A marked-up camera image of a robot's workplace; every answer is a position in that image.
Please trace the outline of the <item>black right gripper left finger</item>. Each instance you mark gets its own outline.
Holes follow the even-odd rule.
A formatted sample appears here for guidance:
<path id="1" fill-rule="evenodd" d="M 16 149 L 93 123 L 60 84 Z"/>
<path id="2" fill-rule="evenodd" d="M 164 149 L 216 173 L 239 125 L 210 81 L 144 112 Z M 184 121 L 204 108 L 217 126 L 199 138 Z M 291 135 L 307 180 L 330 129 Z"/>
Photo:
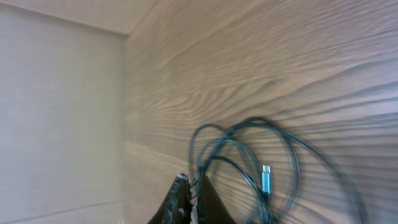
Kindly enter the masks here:
<path id="1" fill-rule="evenodd" d="M 190 200 L 188 176 L 178 173 L 161 206 L 148 224 L 191 224 Z"/>

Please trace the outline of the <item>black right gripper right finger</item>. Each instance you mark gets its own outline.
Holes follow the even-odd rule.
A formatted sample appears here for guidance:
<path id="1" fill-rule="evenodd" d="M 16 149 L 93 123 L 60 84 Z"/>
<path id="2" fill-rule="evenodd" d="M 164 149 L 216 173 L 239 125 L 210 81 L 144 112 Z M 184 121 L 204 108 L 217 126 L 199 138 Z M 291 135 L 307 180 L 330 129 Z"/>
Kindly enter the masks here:
<path id="1" fill-rule="evenodd" d="M 236 224 L 227 211 L 210 179 L 201 175 L 198 180 L 197 214 L 199 224 Z"/>

